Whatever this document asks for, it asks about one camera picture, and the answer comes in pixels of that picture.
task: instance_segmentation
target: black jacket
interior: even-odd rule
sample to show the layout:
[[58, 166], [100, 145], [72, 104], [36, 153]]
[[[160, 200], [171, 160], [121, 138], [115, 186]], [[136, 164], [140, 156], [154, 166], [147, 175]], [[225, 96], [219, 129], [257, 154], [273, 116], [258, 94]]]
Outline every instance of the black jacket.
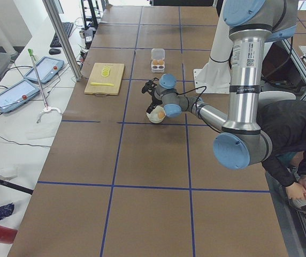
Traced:
[[271, 155], [262, 162], [265, 170], [281, 185], [295, 182], [294, 176], [276, 156], [287, 152], [304, 152], [298, 168], [299, 175], [306, 175], [306, 101], [284, 100], [271, 103], [258, 110], [257, 123], [272, 140]]

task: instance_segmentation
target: blue joint cap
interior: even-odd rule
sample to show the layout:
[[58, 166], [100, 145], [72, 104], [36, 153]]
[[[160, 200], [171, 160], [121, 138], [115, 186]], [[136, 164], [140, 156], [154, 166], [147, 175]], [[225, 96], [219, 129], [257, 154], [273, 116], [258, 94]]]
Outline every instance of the blue joint cap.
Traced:
[[223, 19], [231, 27], [243, 25], [260, 11], [264, 3], [265, 0], [227, 0]]
[[272, 33], [265, 42], [274, 42], [283, 39], [288, 39], [292, 37], [296, 33], [297, 25], [294, 25], [290, 28], [282, 29], [281, 31], [277, 31]]
[[232, 170], [244, 169], [250, 162], [249, 151], [244, 142], [226, 132], [215, 138], [213, 153], [220, 164]]
[[177, 80], [172, 74], [164, 74], [159, 79], [159, 84], [166, 89], [172, 89], [175, 87], [175, 84], [177, 83]]
[[168, 118], [174, 118], [181, 114], [181, 107], [174, 103], [169, 103], [164, 106], [164, 111]]

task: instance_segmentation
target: white desk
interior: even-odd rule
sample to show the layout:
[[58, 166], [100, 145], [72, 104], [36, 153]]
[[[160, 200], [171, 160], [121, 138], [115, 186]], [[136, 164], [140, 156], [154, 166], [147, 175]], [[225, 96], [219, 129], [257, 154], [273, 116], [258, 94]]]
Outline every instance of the white desk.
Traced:
[[[49, 45], [53, 35], [54, 29], [50, 19], [47, 17], [37, 34], [32, 37], [19, 55], [15, 65], [32, 66], [32, 61], [27, 51], [28, 48], [34, 50], [34, 55], [38, 60], [43, 56], [50, 56], [48, 50], [50, 49]], [[77, 56], [81, 50], [80, 46], [85, 45], [84, 41], [79, 37], [78, 27], [74, 26], [74, 32], [69, 41], [75, 56]], [[53, 55], [52, 57], [62, 59], [68, 65], [63, 51], [61, 54]], [[20, 70], [23, 74], [28, 71], [28, 69]], [[54, 87], [47, 98], [50, 106], [58, 107], [62, 112], [64, 112], [67, 106], [75, 84], [75, 78], [69, 66], [64, 70], [59, 72], [61, 74], [61, 81]], [[19, 71], [12, 69], [2, 79], [0, 85], [9, 87], [21, 79], [22, 76]], [[47, 94], [58, 81], [59, 79], [44, 89], [44, 92]], [[40, 100], [42, 97], [38, 95], [34, 99]], [[41, 122], [37, 124], [37, 116], [43, 108], [43, 101], [30, 101], [9, 114], [0, 115], [0, 136], [18, 143], [51, 146], [62, 116], [58, 112], [53, 111], [44, 114]], [[0, 175], [7, 177], [17, 172], [18, 176], [11, 179], [10, 182], [34, 189], [49, 149], [49, 147], [20, 146], [8, 143], [0, 138]], [[14, 213], [10, 217], [1, 220], [0, 225], [18, 229], [29, 200], [29, 194], [0, 185], [0, 206], [11, 202], [15, 204]], [[0, 244], [0, 257], [7, 256], [10, 247], [11, 245]]]

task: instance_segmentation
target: tablet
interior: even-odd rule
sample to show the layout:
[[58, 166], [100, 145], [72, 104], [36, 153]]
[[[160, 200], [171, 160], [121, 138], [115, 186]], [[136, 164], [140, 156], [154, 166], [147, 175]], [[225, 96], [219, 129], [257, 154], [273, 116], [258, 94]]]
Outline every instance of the tablet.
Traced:
[[23, 79], [0, 93], [0, 112], [10, 112], [20, 107], [35, 97], [39, 92], [38, 87], [29, 80]]
[[[44, 56], [36, 63], [35, 66], [39, 73], [41, 83], [45, 84], [50, 81], [58, 73], [59, 70], [62, 69], [64, 66], [64, 61]], [[37, 82], [37, 77], [33, 68], [31, 68], [24, 75], [24, 79], [28, 79], [32, 82]]]

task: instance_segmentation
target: computer mouse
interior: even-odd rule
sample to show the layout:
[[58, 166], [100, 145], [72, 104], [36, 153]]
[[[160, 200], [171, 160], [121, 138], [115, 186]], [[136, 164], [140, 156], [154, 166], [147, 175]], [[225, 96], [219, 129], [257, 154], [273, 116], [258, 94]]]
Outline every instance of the computer mouse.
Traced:
[[61, 53], [62, 51], [60, 50], [60, 49], [58, 49], [58, 48], [51, 48], [49, 51], [48, 51], [48, 53], [50, 54], [50, 55], [57, 55], [57, 54], [59, 54], [59, 53]]

